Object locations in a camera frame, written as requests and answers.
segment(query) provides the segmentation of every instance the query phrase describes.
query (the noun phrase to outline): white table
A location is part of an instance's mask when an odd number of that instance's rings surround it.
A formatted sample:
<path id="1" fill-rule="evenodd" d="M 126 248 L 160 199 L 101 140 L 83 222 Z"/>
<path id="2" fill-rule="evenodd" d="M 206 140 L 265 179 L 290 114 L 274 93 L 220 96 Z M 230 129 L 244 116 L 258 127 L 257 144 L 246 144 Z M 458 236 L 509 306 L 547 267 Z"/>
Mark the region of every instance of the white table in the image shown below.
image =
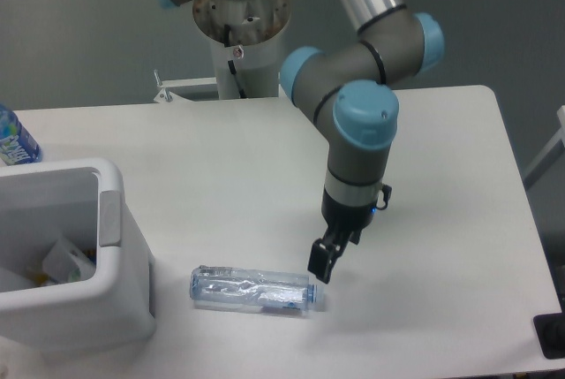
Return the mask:
<path id="1" fill-rule="evenodd" d="M 0 340 L 10 378 L 423 379 L 565 367 L 534 315 L 560 310 L 495 97 L 398 92 L 389 209 L 306 317 L 196 309 L 200 264 L 304 272 L 325 231 L 326 142 L 286 98 L 37 110 L 46 160 L 104 156 L 157 259 L 157 331 L 104 352 Z"/>

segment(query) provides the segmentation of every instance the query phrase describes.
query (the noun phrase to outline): crushed plastic bottle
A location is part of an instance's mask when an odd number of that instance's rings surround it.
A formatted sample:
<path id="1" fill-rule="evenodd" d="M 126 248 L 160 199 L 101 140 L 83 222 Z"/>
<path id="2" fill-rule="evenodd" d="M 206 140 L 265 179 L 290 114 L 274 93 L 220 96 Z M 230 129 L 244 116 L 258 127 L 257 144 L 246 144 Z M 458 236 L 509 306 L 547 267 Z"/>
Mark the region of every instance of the crushed plastic bottle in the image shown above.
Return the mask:
<path id="1" fill-rule="evenodd" d="M 307 310 L 323 301 L 323 288 L 307 275 L 200 266 L 192 271 L 191 298 L 220 304 Z"/>

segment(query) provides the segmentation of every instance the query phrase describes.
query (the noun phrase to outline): water bottle with blue label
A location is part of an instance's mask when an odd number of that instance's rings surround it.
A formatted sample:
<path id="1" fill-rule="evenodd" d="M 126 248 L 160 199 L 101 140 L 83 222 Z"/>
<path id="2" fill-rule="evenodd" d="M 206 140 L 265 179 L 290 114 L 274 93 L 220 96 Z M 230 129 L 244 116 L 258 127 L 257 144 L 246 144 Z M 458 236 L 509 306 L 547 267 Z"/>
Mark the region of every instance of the water bottle with blue label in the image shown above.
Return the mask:
<path id="1" fill-rule="evenodd" d="M 18 116 L 0 104 L 0 159 L 7 165 L 36 163 L 41 149 L 19 122 Z"/>
<path id="2" fill-rule="evenodd" d="M 307 310 L 323 304 L 323 288 L 308 275 L 200 266 L 191 275 L 191 298 L 198 302 Z"/>

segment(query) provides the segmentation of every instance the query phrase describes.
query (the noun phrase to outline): white plastic bin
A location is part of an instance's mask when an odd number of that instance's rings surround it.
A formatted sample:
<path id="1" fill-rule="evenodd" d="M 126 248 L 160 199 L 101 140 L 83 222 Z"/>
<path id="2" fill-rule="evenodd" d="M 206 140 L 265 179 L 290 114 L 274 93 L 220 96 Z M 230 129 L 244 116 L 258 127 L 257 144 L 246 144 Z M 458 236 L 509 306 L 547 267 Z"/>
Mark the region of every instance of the white plastic bin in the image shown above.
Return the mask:
<path id="1" fill-rule="evenodd" d="M 0 335 L 44 351 L 150 337 L 151 255 L 103 159 L 0 168 L 0 268 L 29 277 L 59 237 L 96 250 L 83 282 L 0 292 Z"/>

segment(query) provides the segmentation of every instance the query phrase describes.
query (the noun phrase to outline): bottle label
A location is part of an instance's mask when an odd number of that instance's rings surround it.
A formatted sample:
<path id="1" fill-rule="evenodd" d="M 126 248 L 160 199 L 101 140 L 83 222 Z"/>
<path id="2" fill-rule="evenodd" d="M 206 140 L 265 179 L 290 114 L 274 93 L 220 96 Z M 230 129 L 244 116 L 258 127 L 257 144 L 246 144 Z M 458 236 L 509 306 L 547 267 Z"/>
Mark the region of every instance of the bottle label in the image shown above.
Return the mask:
<path id="1" fill-rule="evenodd" d="M 33 163 L 39 156 L 39 146 L 19 122 L 15 126 L 15 133 L 0 139 L 0 158 L 7 165 Z"/>

